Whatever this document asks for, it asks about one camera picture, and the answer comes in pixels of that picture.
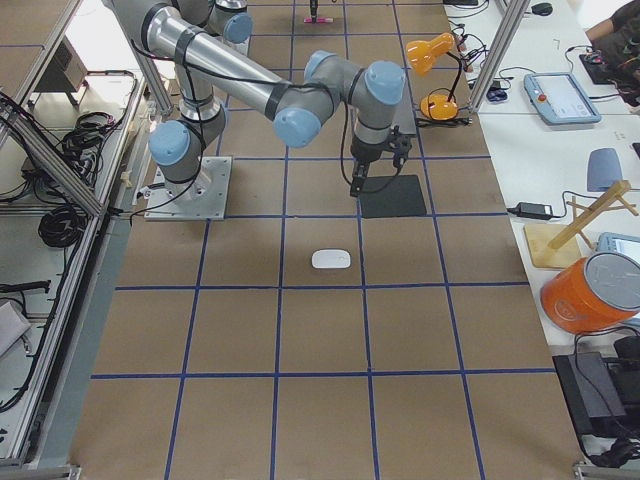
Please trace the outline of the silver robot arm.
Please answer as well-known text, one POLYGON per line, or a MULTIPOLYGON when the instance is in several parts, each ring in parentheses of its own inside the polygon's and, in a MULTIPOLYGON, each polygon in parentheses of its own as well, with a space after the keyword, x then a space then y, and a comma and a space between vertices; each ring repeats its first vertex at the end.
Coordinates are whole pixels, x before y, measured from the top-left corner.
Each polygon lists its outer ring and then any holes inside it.
POLYGON ((289 147, 303 148, 340 104, 353 107, 356 122, 350 152, 355 160, 350 194, 366 193, 369 166, 382 153, 401 169, 411 149, 394 123, 406 84, 404 70, 389 61, 361 67, 318 50, 307 62, 302 84, 279 77, 235 50, 253 30, 244 1, 108 1, 131 47, 170 60, 181 75, 181 115, 203 130, 218 114, 219 88, 272 122, 289 147))

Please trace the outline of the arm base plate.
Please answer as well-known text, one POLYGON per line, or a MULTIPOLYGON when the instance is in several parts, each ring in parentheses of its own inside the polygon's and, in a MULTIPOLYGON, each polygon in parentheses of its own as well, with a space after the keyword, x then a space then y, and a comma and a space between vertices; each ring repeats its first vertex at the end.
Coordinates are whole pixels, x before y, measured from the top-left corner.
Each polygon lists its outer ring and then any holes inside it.
POLYGON ((155 182, 159 188, 147 195, 147 210, 144 217, 149 221, 220 221, 225 217, 229 181, 233 158, 231 156, 205 156, 199 176, 194 184, 189 182, 189 190, 174 199, 183 189, 166 184, 159 167, 156 168, 155 182))

